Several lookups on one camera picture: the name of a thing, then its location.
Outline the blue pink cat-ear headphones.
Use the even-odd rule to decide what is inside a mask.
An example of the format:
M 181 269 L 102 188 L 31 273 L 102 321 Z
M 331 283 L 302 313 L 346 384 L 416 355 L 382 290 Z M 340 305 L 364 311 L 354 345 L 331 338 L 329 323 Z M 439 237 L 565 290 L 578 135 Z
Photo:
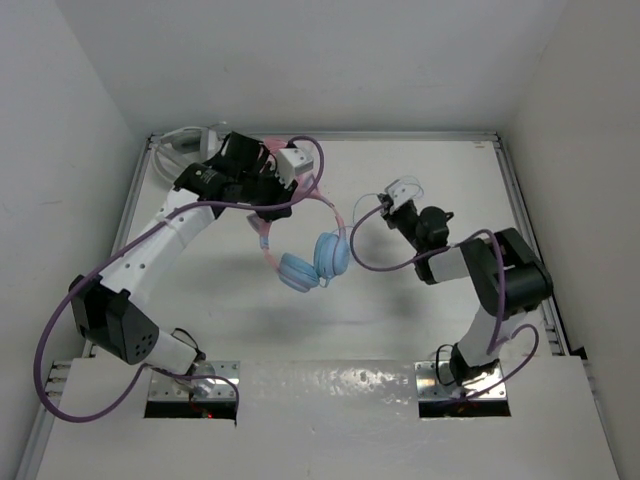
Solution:
M 326 288 L 331 280 L 347 271 L 350 261 L 346 225 L 336 206 L 317 189 L 309 198 L 327 206 L 333 212 L 337 224 L 336 233 L 324 232 L 317 238 L 312 263 L 291 253 L 285 253 L 277 260 L 270 252 L 270 224 L 256 213 L 247 217 L 249 225 L 259 236 L 259 246 L 267 263 L 282 283 L 301 293 L 307 293 L 316 287 Z

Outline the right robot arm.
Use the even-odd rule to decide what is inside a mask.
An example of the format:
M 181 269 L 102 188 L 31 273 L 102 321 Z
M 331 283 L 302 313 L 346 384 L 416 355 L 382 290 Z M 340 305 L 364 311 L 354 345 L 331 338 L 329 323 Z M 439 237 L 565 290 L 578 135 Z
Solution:
M 514 228 L 481 232 L 457 245 L 449 243 L 452 212 L 429 206 L 418 210 L 409 200 L 400 207 L 380 194 L 382 218 L 414 248 L 418 278 L 436 285 L 469 278 L 479 308 L 466 334 L 451 348 L 448 385 L 458 386 L 492 370 L 502 345 L 519 323 L 553 291 L 550 273 Z

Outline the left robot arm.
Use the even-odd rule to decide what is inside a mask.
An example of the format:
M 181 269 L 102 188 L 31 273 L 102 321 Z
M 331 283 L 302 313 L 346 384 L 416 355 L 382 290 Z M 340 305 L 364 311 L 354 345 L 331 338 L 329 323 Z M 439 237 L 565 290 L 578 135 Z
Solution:
M 226 135 L 210 158 L 186 166 L 146 229 L 106 265 L 69 287 L 76 328 L 87 341 L 129 365 L 187 375 L 200 351 L 162 330 L 145 312 L 151 291 L 186 247 L 235 207 L 261 220 L 287 218 L 302 171 L 279 139 Z

